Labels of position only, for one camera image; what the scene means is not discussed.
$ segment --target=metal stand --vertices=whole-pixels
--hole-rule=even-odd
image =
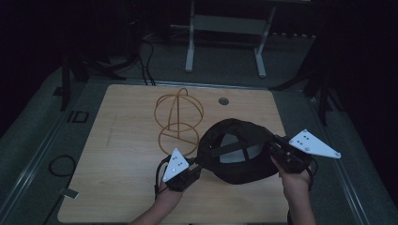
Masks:
[[[240,33],[240,34],[249,34],[249,35],[261,35],[260,44],[257,48],[254,49],[254,56],[255,56],[255,62],[257,64],[259,77],[260,78],[266,77],[267,74],[264,67],[262,52],[264,50],[264,45],[266,44],[269,28],[271,27],[275,11],[276,7],[273,7],[266,21],[199,15],[195,14],[195,1],[191,0],[190,44],[188,46],[185,71],[192,72],[193,68],[194,31],[207,30],[207,31],[230,32],[230,33]]]

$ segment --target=black controller handle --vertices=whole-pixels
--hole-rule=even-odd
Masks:
[[[302,173],[310,167],[313,158],[291,146],[286,137],[275,135],[274,142],[268,143],[273,158],[287,173]]]

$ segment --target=white table leg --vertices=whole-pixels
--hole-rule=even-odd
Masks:
[[[194,43],[193,43],[193,33],[194,33],[194,12],[195,1],[191,1],[191,19],[190,19],[190,44],[188,46],[187,61],[185,64],[185,71],[192,72],[193,68],[193,54],[194,54]]]
[[[276,7],[273,7],[271,12],[269,13],[268,20],[266,22],[266,25],[264,26],[263,34],[261,35],[260,45],[257,48],[254,48],[255,62],[257,64],[258,76],[260,78],[265,78],[267,76],[266,69],[264,67],[262,52],[264,50],[264,45],[266,44],[266,40],[268,37],[269,28],[271,27],[271,24],[272,24],[273,16],[275,15],[275,10],[276,10]]]

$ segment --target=round hole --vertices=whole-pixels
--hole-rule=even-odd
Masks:
[[[228,98],[226,98],[226,97],[220,97],[219,103],[220,103],[221,105],[228,105],[228,104],[229,104],[229,100],[228,100]]]

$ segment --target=dark background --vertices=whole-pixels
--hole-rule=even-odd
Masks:
[[[278,8],[272,32],[317,35],[306,61],[331,72],[344,108],[395,203],[398,153],[398,4],[392,0],[316,1]],[[135,36],[126,41],[126,10]],[[208,13],[263,17],[234,1],[229,10],[198,5]],[[2,122],[0,135],[18,117],[42,82],[61,66],[62,53],[78,49],[94,59],[121,54],[134,57],[145,27],[168,38],[170,24],[188,24],[189,1],[27,1],[0,2]]]

